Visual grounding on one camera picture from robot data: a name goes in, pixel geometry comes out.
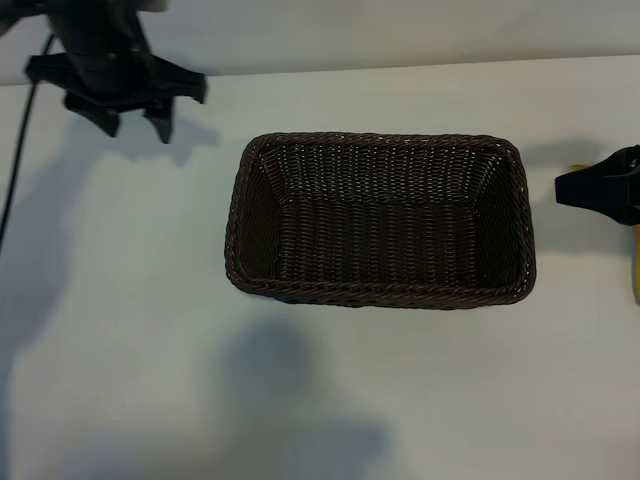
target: woven texture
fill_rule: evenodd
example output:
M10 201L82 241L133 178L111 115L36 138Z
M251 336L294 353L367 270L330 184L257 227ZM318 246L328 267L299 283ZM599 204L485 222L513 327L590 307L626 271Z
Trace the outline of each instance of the woven texture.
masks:
M227 276L289 303L515 303L536 271L518 150L486 136L272 134L245 150Z

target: white surface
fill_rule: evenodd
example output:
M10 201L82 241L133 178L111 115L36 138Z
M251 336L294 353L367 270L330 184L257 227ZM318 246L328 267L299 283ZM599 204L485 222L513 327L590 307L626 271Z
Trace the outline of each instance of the white surface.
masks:
M208 74L640 53L636 0L173 0L143 18L156 53ZM0 41L0 83L45 36L30 19Z
M219 77L179 102L170 146L135 115L108 139L44 88L0 262L5 477L637 479L632 232L556 205L553 179L637 143L639 76L622 57ZM0 89L3 165L24 91ZM530 297L446 313L237 291L244 146L323 130L511 140Z

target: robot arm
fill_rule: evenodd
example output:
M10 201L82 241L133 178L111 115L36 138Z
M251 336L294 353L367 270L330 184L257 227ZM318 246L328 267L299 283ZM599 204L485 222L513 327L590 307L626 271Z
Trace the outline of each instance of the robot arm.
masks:
M155 57L147 43L138 11L163 10L164 0L0 2L0 28L5 31L23 17L48 17L66 53L32 57L27 76L64 89L65 106L108 135L116 136L120 113L142 109L168 143L174 98L204 102L204 75Z

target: black cable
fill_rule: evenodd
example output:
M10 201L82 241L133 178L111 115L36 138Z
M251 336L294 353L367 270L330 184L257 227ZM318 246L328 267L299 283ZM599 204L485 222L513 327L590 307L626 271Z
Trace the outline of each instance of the black cable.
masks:
M51 34L47 38L42 47L41 55L47 55L55 35ZM9 178L9 184L7 185L7 195L4 202L4 211L2 212L2 220L0 221L0 256L2 255L2 247L4 245L4 238L7 233L7 225L9 224L9 216L11 215L11 205L13 204L13 196L16 191L16 184L18 183L18 171L20 170L20 162L22 160L22 149L24 147L24 139L27 136L27 129L29 127L29 120L31 119L31 109L33 107L33 101L36 98L36 92L38 91L39 81L35 81L31 84L29 95L27 96L27 102L25 103L24 110L22 112L22 121L20 122L20 130L18 131L18 137L16 140L15 151L13 154L13 166L11 170L11 177Z

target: yellow object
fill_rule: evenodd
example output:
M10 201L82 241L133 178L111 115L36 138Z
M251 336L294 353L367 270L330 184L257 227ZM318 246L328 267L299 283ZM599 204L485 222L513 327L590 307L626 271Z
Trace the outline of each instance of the yellow object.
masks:
M582 170L584 168L587 168L589 165L571 165L571 171L572 172L577 172L578 170ZM634 268L634 280L635 283L633 285L634 289L635 289L635 293L636 293L636 298L640 299L640 225L636 225L635 227L633 227L634 233L636 235L636 256L633 259L633 261L635 262L635 268Z

